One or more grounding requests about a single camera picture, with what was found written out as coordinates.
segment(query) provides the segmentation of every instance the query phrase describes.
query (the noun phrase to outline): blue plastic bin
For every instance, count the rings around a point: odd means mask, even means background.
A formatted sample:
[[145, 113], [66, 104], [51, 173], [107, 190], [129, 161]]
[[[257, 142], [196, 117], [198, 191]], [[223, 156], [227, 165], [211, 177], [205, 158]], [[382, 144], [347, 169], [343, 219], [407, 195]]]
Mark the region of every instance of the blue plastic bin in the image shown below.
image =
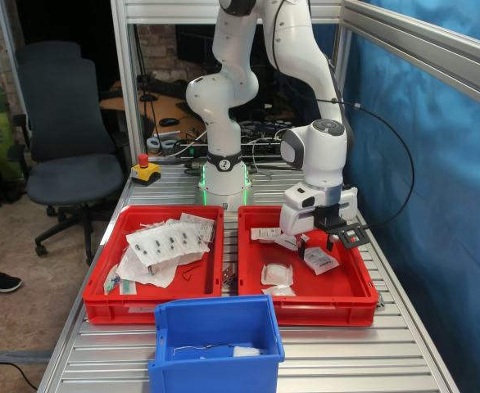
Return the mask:
[[[285, 355], [270, 296], [172, 301], [155, 308], [155, 320], [152, 393], [276, 391]], [[235, 346], [262, 355], [235, 358]]]

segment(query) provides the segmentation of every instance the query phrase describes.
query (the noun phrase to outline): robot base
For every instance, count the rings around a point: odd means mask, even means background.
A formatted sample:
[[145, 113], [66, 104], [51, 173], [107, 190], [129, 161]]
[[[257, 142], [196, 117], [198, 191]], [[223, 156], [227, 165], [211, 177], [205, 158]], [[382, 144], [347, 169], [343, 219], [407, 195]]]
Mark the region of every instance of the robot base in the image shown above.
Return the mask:
[[255, 193], [253, 192], [253, 187], [248, 187], [234, 195], [216, 195], [199, 188], [195, 204], [202, 206], [222, 206], [225, 211], [235, 212], [238, 211], [241, 206], [253, 205], [254, 200]]
[[220, 172], [207, 162], [198, 184], [197, 205], [223, 206], [224, 210], [237, 211], [240, 206], [252, 205], [254, 192], [247, 167], [243, 162], [229, 172]]

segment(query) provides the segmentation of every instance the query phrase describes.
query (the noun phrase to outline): floor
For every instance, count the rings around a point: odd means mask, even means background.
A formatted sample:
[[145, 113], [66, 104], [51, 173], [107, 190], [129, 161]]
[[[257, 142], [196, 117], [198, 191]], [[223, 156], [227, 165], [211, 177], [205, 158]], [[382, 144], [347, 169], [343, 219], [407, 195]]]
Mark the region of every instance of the floor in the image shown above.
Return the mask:
[[[53, 226], [45, 206], [23, 196], [0, 208], [0, 271], [23, 279], [11, 294], [0, 293], [0, 351], [52, 350], [88, 271], [84, 233], [76, 226], [43, 244], [48, 254], [34, 252], [34, 238]], [[102, 239], [106, 223], [95, 223], [93, 250]], [[21, 365], [38, 385], [46, 366]], [[0, 392], [33, 391], [13, 367], [0, 366]]]

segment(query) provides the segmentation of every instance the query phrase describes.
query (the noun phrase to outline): metal part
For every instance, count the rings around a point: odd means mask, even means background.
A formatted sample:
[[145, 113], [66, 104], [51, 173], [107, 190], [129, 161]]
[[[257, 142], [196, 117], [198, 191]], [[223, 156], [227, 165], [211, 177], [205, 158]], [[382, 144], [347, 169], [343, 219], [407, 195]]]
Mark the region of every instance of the metal part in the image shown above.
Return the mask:
[[[198, 179], [183, 171], [182, 165], [162, 168], [162, 180], [151, 187], [127, 182], [96, 258], [124, 206], [191, 205]], [[300, 172], [285, 170], [273, 180], [253, 175], [255, 203], [282, 204], [283, 191], [301, 179]], [[230, 272], [238, 261], [237, 214], [226, 212], [224, 221], [224, 270]], [[286, 361], [278, 370], [278, 392], [407, 393], [414, 388], [458, 392], [391, 266], [370, 236], [371, 243], [359, 250], [385, 307], [377, 310], [373, 326], [367, 328], [281, 327]], [[82, 290], [38, 393], [149, 391], [147, 361], [154, 359], [154, 325], [93, 325], [85, 319]], [[225, 285], [222, 292], [223, 296], [236, 295], [235, 286]]]
[[341, 25], [480, 102], [479, 40], [356, 0]]

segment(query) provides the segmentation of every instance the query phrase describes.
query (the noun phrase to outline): blue curtain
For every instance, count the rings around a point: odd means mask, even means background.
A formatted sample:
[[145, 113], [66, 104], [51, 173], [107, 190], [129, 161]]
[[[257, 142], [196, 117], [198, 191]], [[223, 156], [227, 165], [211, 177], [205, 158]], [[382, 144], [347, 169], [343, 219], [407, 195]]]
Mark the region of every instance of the blue curtain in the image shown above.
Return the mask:
[[[480, 39], [480, 0], [371, 3]], [[461, 391], [480, 392], [480, 104], [355, 36], [344, 97], [382, 116], [413, 154], [409, 205], [373, 232]], [[382, 221], [409, 191], [408, 157], [376, 119], [349, 115], [346, 180], [368, 222]]]

